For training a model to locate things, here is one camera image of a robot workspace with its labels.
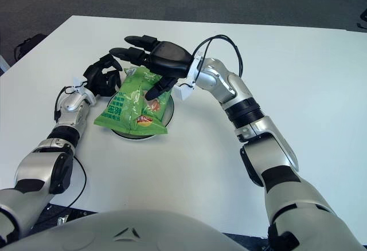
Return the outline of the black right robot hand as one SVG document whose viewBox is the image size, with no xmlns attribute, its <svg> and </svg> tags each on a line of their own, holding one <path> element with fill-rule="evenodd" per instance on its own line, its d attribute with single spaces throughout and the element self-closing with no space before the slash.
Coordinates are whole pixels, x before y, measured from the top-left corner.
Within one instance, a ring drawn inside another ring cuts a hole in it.
<svg viewBox="0 0 367 251">
<path fill-rule="evenodd" d="M 156 99 L 170 91 L 179 79 L 187 77 L 193 56 L 186 49 L 147 35 L 127 36 L 124 40 L 132 47 L 112 48 L 109 53 L 136 66 L 144 66 L 161 77 L 145 94 L 146 100 Z"/>
</svg>

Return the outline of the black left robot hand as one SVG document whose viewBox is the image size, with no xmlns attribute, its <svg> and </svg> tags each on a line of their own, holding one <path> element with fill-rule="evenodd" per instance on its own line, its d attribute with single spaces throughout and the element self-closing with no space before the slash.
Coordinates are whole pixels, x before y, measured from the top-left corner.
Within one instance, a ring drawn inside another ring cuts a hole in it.
<svg viewBox="0 0 367 251">
<path fill-rule="evenodd" d="M 113 96 L 122 86 L 120 72 L 123 69 L 111 54 L 90 65 L 83 76 L 87 79 L 85 87 L 95 96 Z"/>
</svg>

